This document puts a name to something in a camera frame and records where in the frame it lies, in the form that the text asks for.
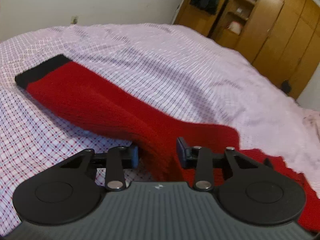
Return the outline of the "wall power socket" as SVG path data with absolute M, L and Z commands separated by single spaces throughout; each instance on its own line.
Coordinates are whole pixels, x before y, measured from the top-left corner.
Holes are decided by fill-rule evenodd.
M 77 23 L 78 23 L 78 16 L 72 16 L 71 24 L 77 24 Z

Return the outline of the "white container on shelf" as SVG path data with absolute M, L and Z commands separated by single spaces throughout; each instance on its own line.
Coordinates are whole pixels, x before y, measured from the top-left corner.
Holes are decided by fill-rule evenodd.
M 232 21 L 227 27 L 229 31 L 235 33 L 236 35 L 240 35 L 242 28 L 242 24 L 236 21 Z

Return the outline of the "pink checked bed sheet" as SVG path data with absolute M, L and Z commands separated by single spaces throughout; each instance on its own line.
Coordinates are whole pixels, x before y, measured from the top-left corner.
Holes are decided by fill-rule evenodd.
M 16 85 L 16 75 L 57 55 L 172 118 L 235 129 L 240 149 L 281 157 L 319 198 L 319 113 L 237 51 L 179 25 L 52 27 L 1 43 L 1 235 L 20 223 L 12 204 L 20 183 L 83 149 L 130 144 L 71 123 Z

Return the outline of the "red knitted sweater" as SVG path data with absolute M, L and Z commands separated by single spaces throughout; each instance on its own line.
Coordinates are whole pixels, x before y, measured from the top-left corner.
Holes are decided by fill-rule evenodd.
M 306 178 L 281 157 L 239 148 L 235 129 L 172 118 L 64 55 L 15 76 L 16 85 L 71 123 L 138 148 L 136 168 L 125 169 L 126 187 L 106 193 L 85 217 L 67 224 L 21 224 L 7 239 L 319 239 L 319 198 Z M 194 169 L 183 169 L 176 140 L 223 154 L 227 147 L 274 169 L 304 190 L 297 221 L 255 225 L 228 214 L 213 194 L 193 189 Z

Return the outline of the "wooden wardrobe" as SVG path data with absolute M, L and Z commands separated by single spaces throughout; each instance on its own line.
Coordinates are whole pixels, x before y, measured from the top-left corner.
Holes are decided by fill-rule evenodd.
M 227 29 L 232 21 L 242 24 L 240 35 Z M 219 0 L 215 15 L 184 0 L 175 23 L 238 51 L 276 87 L 288 80 L 287 95 L 294 99 L 319 65 L 319 6 L 313 0 Z

